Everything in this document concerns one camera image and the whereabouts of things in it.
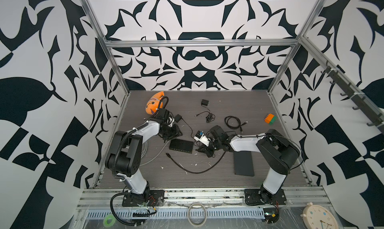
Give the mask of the black network switch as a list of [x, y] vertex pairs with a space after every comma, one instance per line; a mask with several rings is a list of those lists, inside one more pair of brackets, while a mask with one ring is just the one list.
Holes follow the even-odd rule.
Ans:
[[173, 139], [170, 142], [169, 149], [173, 151], [191, 154], [193, 152], [194, 142], [181, 139]]

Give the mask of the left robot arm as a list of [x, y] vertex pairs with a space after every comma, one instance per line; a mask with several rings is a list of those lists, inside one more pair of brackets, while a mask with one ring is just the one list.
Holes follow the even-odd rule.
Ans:
[[140, 172], [144, 143], [154, 136], [167, 142], [183, 135], [177, 123], [180, 115], [174, 116], [167, 109], [159, 109], [142, 125], [130, 131], [117, 131], [112, 139], [105, 159], [105, 167], [114, 178], [123, 182], [135, 195], [144, 195], [149, 183]]

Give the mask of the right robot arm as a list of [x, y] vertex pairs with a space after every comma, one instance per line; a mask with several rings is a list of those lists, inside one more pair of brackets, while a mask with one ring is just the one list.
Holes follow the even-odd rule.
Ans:
[[220, 126], [212, 127], [206, 134], [198, 131], [194, 140], [202, 143], [199, 148], [208, 157], [215, 151], [261, 153], [270, 166], [262, 184], [262, 193], [275, 195], [281, 189], [289, 172], [301, 155], [301, 150], [277, 130], [270, 129], [258, 135], [229, 135]]

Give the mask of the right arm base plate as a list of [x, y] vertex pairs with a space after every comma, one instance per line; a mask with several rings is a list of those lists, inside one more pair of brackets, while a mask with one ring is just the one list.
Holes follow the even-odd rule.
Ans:
[[245, 189], [245, 203], [249, 206], [259, 205], [285, 205], [287, 197], [283, 189], [279, 189], [276, 194], [271, 194], [265, 189]]

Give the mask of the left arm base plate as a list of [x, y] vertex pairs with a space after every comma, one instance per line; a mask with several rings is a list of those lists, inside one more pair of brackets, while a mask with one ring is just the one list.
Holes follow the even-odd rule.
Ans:
[[165, 195], [164, 190], [149, 190], [144, 191], [143, 194], [134, 194], [132, 192], [126, 193], [123, 198], [123, 207], [136, 207], [139, 205], [145, 205], [154, 207], [158, 203], [163, 202]]

